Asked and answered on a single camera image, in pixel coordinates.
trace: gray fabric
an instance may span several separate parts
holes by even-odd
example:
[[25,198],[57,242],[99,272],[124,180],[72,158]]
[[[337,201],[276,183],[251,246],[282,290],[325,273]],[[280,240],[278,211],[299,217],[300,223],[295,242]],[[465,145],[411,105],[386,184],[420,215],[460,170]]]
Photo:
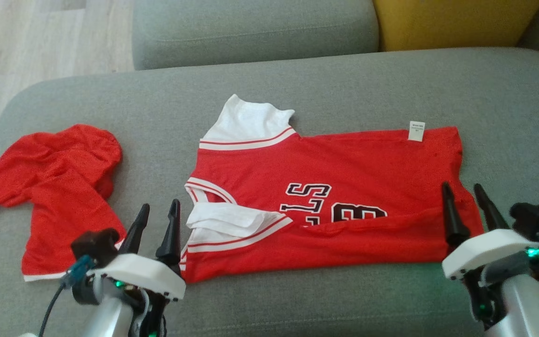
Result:
[[[0,154],[24,134],[75,123],[110,130],[124,161],[109,199],[129,225],[151,204],[141,253],[153,256],[197,141],[231,94],[295,109],[303,135],[457,125],[462,181],[482,183],[503,211],[539,203],[539,53],[523,49],[399,51],[75,77],[33,86],[0,120]],[[0,336],[37,331],[54,282],[25,284],[19,264],[30,205],[0,208]],[[188,230],[182,229],[182,243]],[[62,294],[48,331],[79,335],[91,308]],[[278,271],[188,286],[167,309],[177,336],[481,336],[465,290],[437,264]]]
[[370,0],[136,1],[136,70],[377,51]]

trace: robotic arm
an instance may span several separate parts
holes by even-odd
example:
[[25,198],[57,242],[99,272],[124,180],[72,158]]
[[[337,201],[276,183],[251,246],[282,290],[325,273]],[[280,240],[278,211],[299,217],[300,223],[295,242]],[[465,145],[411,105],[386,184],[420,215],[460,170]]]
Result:
[[474,191],[488,232],[470,239],[450,186],[442,186],[451,252],[442,262],[444,275],[464,284],[487,337],[539,337],[539,205],[513,205],[511,229],[481,185]]
[[[513,205],[516,222],[511,229],[481,185],[474,188],[488,232],[470,238],[450,186],[442,185],[449,244],[449,255],[442,262],[444,275],[466,287],[471,314],[482,322],[487,337],[539,337],[539,205]],[[114,247],[119,237],[115,230],[87,232],[73,242],[77,263],[62,278],[56,297],[72,288],[78,303],[97,306],[84,337],[165,335],[163,310],[171,301],[182,300],[186,289],[178,268],[180,202],[171,204],[155,260],[137,255],[148,214],[145,204],[119,249]]]
[[114,230],[87,232],[72,243],[78,265],[81,260],[94,264],[71,282],[78,303],[97,306],[84,337],[165,335],[163,310],[171,301],[182,300],[186,290],[178,268],[180,202],[174,200],[171,204],[169,224],[155,260],[137,255],[148,214],[149,205],[145,204],[119,249],[114,247],[118,238]]

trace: red jersey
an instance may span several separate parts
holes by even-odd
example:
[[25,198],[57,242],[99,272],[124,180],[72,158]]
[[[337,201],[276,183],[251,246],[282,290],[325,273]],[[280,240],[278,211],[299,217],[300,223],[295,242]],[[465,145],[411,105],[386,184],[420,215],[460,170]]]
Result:
[[292,110],[233,95],[199,143],[186,183],[195,208],[180,267],[187,282],[226,274],[367,263],[441,262],[441,184],[483,233],[461,185],[455,127],[302,137]]

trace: blue cable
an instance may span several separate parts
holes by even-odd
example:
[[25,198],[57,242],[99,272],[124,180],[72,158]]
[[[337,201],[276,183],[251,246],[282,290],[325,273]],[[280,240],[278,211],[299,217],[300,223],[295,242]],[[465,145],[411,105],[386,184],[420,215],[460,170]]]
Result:
[[68,271],[66,271],[66,275],[62,276],[59,282],[65,289],[72,288],[74,284],[77,284],[82,277],[86,275],[87,271],[94,267],[95,262],[93,259],[88,255],[84,255],[69,267]]

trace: printed number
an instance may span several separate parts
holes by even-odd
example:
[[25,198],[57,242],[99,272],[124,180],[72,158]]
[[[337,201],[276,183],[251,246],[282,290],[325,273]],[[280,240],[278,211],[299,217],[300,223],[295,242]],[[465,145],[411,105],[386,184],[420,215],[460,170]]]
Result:
[[387,216],[380,207],[335,203],[332,205],[332,222],[343,220],[372,219]]
[[311,226],[319,224],[319,216],[306,216],[305,221],[308,222]]
[[[330,190],[332,190],[332,186],[324,183],[308,183],[302,185],[301,183],[292,182],[288,184],[288,188],[286,188],[286,194],[288,196],[311,196],[312,198],[308,200],[307,205],[280,204],[280,211],[320,213],[321,207],[323,207],[324,198],[327,198],[330,194]],[[387,216],[387,213],[380,207],[372,205],[354,205],[346,203],[334,203],[332,205],[332,222],[372,219],[381,216]],[[310,225],[315,226],[319,224],[320,219],[319,216],[306,216],[305,221]]]

